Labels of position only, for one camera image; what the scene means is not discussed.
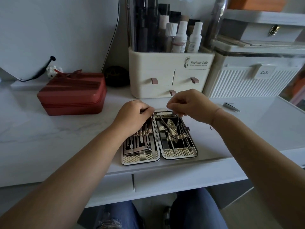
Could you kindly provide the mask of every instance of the white desk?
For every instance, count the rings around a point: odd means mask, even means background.
[[[109,88],[98,115],[48,116],[37,92],[12,92],[0,84],[0,213],[35,188],[95,135],[111,124],[120,107],[135,99],[129,88]],[[169,99],[145,99],[165,108]],[[212,99],[298,165],[305,166],[305,114],[279,97]],[[198,148],[196,158],[123,166],[117,152],[87,207],[246,179],[221,137],[210,126],[184,118]]]

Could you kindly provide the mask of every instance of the manicure case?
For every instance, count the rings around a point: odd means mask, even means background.
[[[37,97],[48,115],[97,114],[106,97],[102,73],[58,73],[42,88]]]
[[[161,156],[173,160],[197,155],[198,150],[183,120],[172,111],[157,110],[136,134],[124,141],[121,162],[135,165],[156,162]]]

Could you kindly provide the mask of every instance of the hand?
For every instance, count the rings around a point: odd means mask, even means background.
[[[180,117],[189,115],[191,118],[209,125],[216,110],[219,109],[204,94],[195,89],[178,92],[167,103],[167,108]]]
[[[122,106],[112,126],[120,128],[120,131],[124,132],[127,138],[135,134],[154,111],[154,108],[140,100],[129,101]]]

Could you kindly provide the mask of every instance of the marble desk surface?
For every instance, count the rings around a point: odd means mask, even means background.
[[[0,187],[45,180],[76,154],[94,136],[108,127],[121,106],[135,98],[129,87],[108,88],[103,111],[97,115],[48,116],[36,97],[37,91],[12,91],[0,83]],[[145,99],[156,109],[166,107],[169,98]],[[211,99],[221,106],[234,103],[241,119],[278,150],[305,148],[305,114],[279,97]],[[120,149],[109,174],[154,169],[161,166],[202,162],[231,157],[221,137],[210,126],[184,117],[199,151],[192,159],[165,160],[123,166]]]

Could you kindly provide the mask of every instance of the red jewelry box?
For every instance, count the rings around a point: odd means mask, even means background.
[[[37,97],[48,115],[97,114],[103,109],[107,93],[102,73],[58,73]]]

